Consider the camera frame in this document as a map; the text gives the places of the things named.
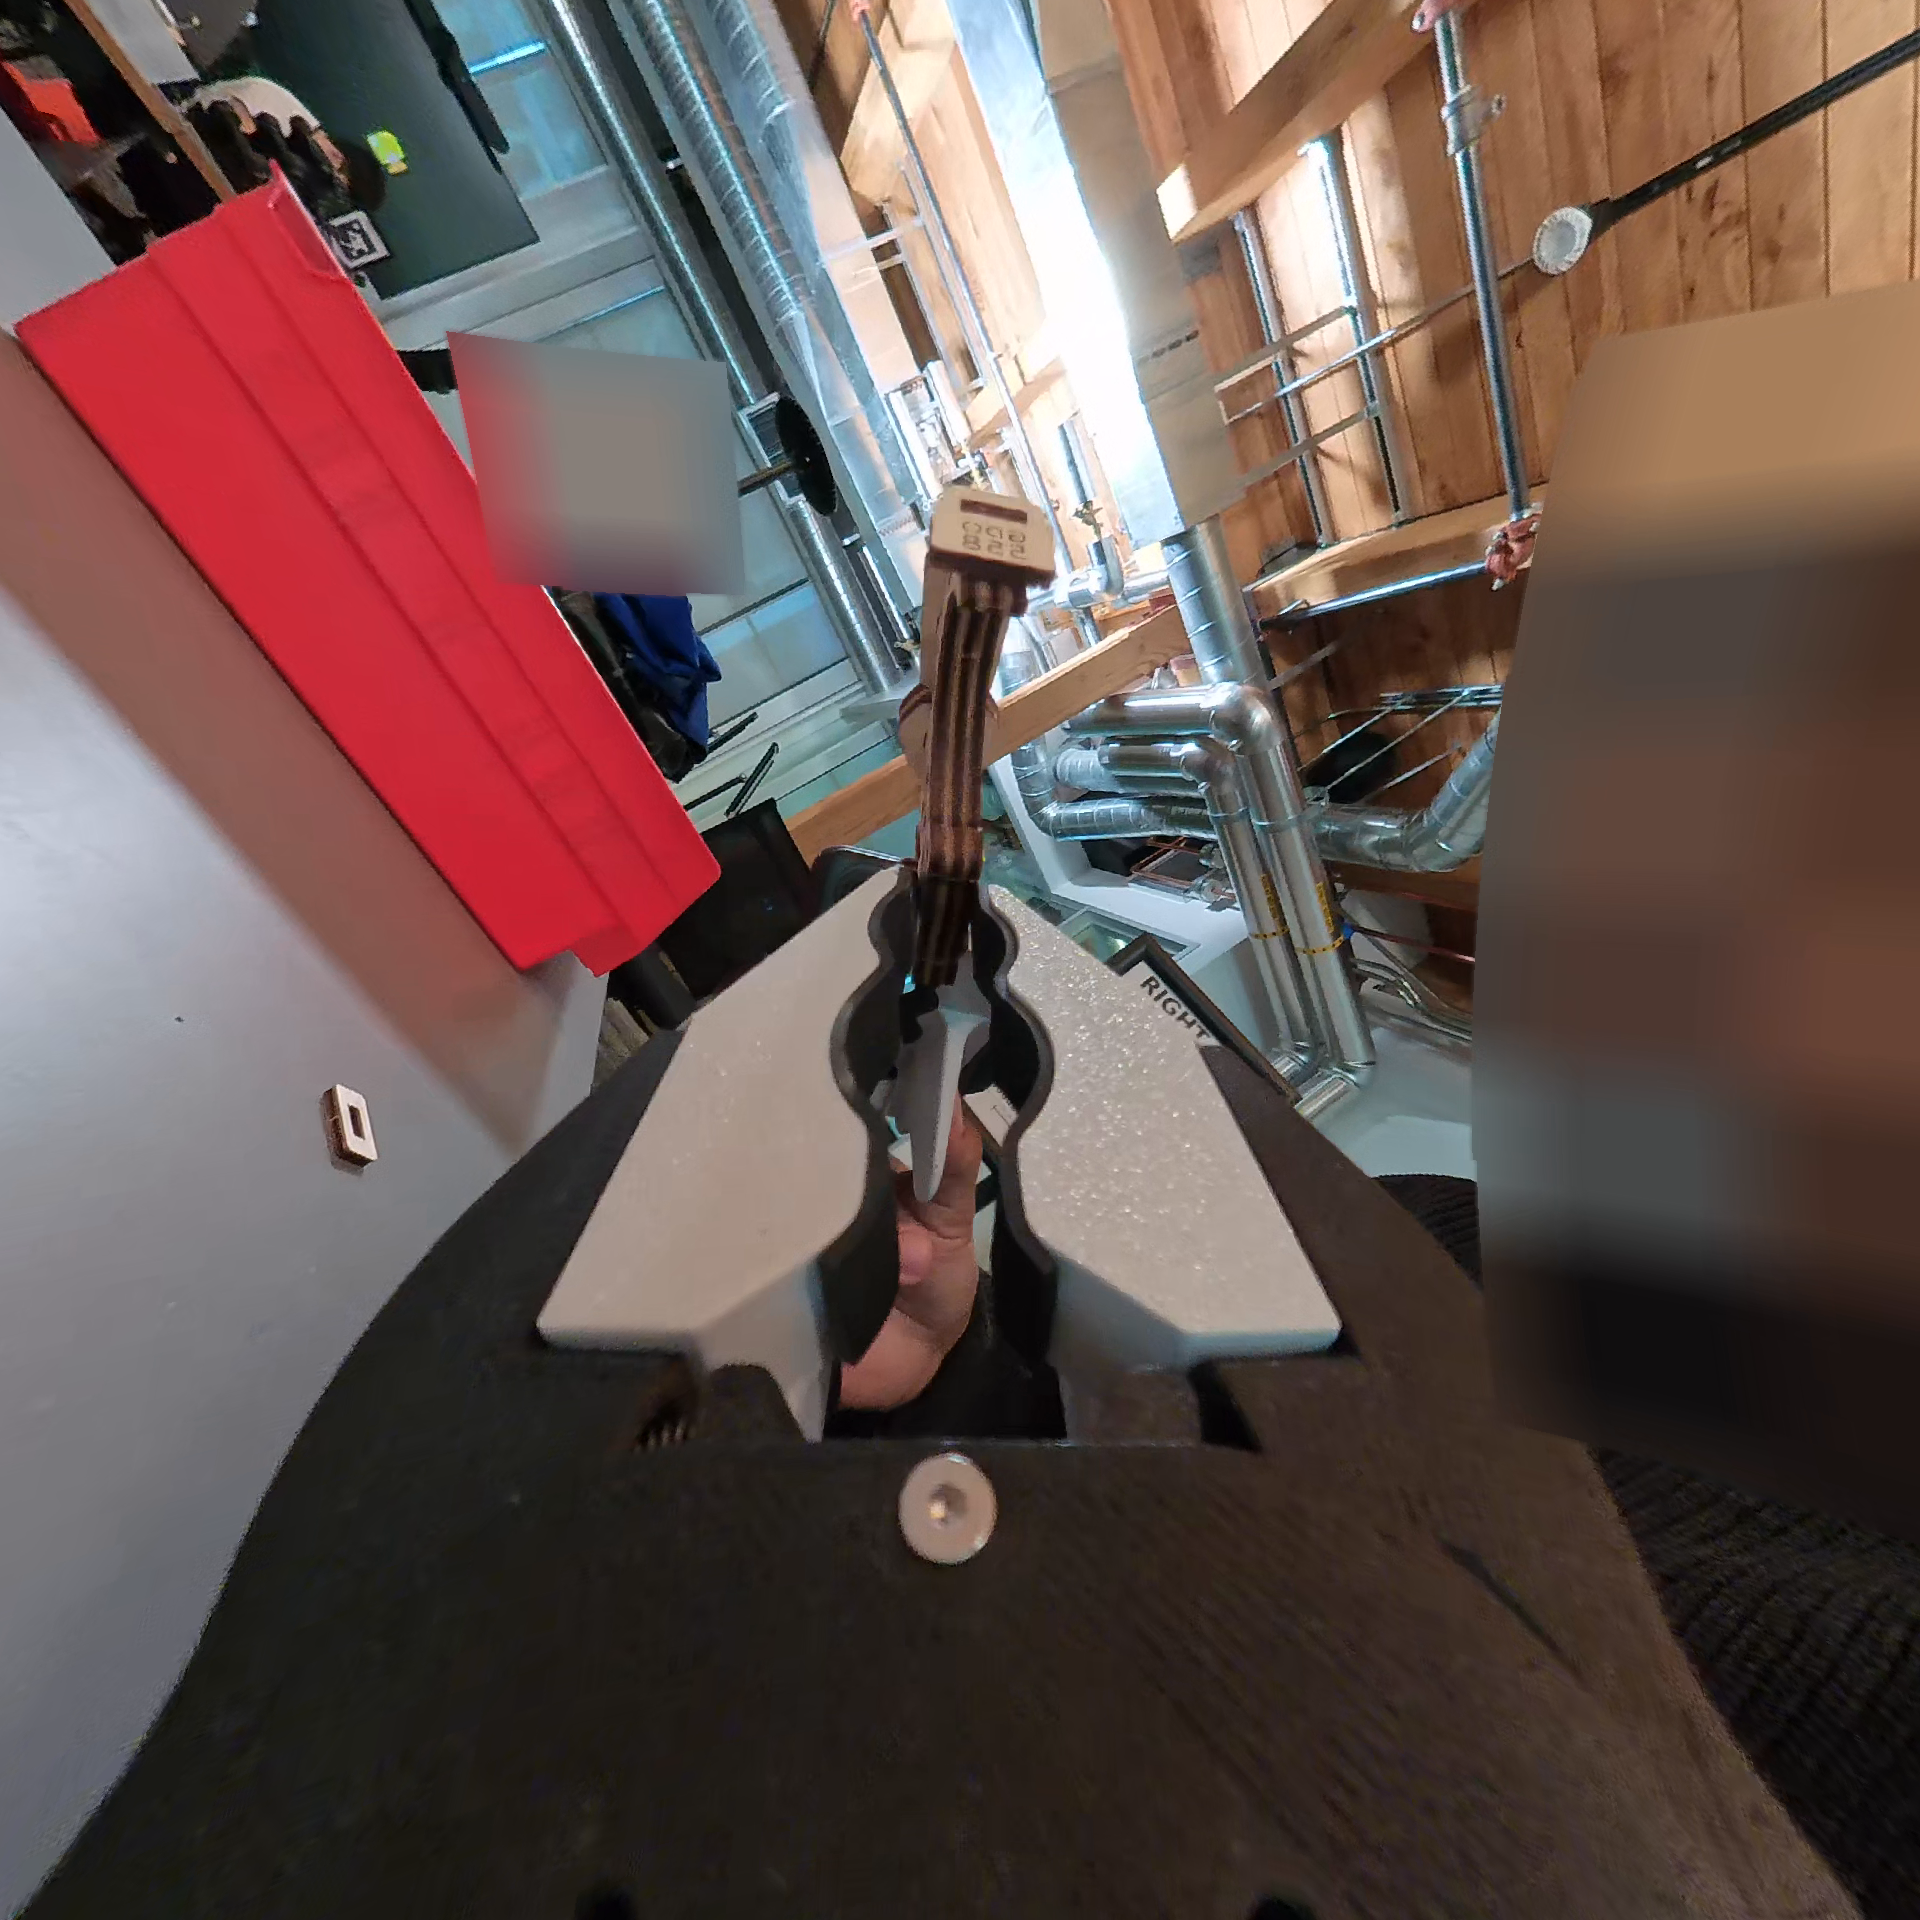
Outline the silver metal pipes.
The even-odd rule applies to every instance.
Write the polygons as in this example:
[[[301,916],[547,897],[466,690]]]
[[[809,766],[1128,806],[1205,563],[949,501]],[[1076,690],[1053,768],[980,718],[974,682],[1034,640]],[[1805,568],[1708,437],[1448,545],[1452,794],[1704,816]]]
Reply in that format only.
[[[1414,811],[1313,803],[1276,706],[1243,684],[1114,696],[1066,725],[1072,742],[1059,754],[1036,740],[1009,768],[1024,820],[1052,842],[1211,829],[1280,1022],[1280,1073],[1300,1115],[1322,1120],[1377,1069],[1364,979],[1432,1034],[1473,1036],[1403,963],[1353,960],[1355,926],[1334,912],[1326,856],[1381,873],[1461,868],[1483,845],[1497,729]]]

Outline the person's black sweater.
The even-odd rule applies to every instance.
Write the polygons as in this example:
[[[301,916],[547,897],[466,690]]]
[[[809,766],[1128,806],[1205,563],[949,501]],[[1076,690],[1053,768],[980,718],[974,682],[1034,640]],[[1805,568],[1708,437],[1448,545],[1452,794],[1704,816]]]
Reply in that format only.
[[[1666,1622],[1861,1916],[1917,1916],[1916,1548],[1601,1453]]]

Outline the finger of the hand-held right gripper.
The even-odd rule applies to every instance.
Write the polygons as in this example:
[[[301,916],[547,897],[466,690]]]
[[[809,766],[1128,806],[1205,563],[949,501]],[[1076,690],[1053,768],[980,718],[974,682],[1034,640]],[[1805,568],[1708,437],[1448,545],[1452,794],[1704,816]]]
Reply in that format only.
[[[901,1016],[896,1123],[910,1140],[914,1196],[931,1203],[945,1179],[964,1069],[990,1034],[990,1006],[980,993],[913,993]]]

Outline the silver ventilation duct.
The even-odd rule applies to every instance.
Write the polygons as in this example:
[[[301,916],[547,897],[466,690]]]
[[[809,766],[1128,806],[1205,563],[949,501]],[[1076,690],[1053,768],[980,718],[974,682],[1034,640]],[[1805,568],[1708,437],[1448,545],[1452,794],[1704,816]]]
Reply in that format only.
[[[836,510],[777,515],[885,713],[922,602],[922,501],[811,218],[790,58],[756,5],[534,5],[589,130],[656,240],[694,345],[731,377],[740,425],[777,394],[818,430]]]

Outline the person's right hand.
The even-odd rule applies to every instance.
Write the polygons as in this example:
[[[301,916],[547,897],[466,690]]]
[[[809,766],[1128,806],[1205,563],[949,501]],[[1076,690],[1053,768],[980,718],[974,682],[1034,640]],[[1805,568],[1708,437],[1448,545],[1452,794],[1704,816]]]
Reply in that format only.
[[[907,1405],[932,1385],[970,1330],[978,1286],[974,1216],[984,1158],[980,1131],[956,1099],[932,1196],[920,1198],[910,1171],[896,1173],[896,1299],[874,1344],[840,1374],[841,1411]]]

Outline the wooden beam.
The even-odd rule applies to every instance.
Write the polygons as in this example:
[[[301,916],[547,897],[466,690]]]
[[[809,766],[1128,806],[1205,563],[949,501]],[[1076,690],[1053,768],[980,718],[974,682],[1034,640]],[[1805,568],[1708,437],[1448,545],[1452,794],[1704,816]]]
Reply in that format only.
[[[1165,604],[1128,632],[1000,697],[990,725],[987,764],[1059,729],[1076,713],[1146,684],[1156,670],[1190,651],[1182,612]],[[804,860],[830,849],[865,845],[876,833],[922,805],[924,778],[907,756],[836,789],[786,820]]]

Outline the curved wooden puzzle assembly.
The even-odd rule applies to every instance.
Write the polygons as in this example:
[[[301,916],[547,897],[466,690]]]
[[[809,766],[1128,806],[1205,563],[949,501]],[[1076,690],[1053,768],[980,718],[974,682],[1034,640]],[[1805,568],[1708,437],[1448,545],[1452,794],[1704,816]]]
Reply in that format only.
[[[914,858],[917,993],[949,989],[970,946],[986,852],[984,785],[996,667],[1010,624],[1050,585],[1043,512],[1021,494],[952,483],[934,502],[924,571],[920,686],[901,706],[920,748]]]

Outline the red plastic bin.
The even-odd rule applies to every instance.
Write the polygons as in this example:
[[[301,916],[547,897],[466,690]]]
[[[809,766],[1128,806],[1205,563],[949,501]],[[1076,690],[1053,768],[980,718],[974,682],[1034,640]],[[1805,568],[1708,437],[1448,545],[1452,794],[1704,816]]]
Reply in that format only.
[[[633,960],[717,864],[275,176],[17,336],[517,968]]]

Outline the black board with tag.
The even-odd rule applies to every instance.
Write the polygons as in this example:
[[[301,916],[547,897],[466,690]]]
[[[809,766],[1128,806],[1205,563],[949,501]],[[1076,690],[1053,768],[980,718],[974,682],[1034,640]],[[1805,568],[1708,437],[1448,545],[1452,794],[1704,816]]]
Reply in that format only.
[[[504,128],[442,5],[261,2],[254,14],[270,80],[317,110],[337,142],[400,153],[373,210],[389,252],[368,270],[380,298],[408,298],[537,243],[500,164]]]

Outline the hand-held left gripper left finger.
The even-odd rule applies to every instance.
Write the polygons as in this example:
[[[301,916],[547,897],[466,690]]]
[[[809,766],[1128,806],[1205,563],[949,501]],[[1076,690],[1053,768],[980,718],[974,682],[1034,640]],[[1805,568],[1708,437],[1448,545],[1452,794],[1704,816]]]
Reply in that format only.
[[[555,1349],[760,1368],[824,1428],[836,1364],[896,1299],[896,1196],[874,1085],[892,1068],[910,923],[882,864],[713,996],[640,1120],[534,1322]]]

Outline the blue jacket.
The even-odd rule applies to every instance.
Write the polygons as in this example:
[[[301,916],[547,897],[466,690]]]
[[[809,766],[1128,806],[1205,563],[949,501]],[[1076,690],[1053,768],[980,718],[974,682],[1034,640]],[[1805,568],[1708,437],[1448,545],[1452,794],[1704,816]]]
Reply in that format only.
[[[689,595],[597,593],[598,614],[638,713],[638,731],[668,782],[710,752],[710,689],[723,667],[707,644]]]

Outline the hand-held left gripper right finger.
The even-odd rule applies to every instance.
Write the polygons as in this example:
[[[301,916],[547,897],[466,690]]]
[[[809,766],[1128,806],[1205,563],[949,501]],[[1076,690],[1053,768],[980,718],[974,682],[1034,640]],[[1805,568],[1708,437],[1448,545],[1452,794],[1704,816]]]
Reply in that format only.
[[[1328,1352],[1337,1310],[1194,1032],[1016,897],[984,906],[1016,1338],[1057,1376]]]

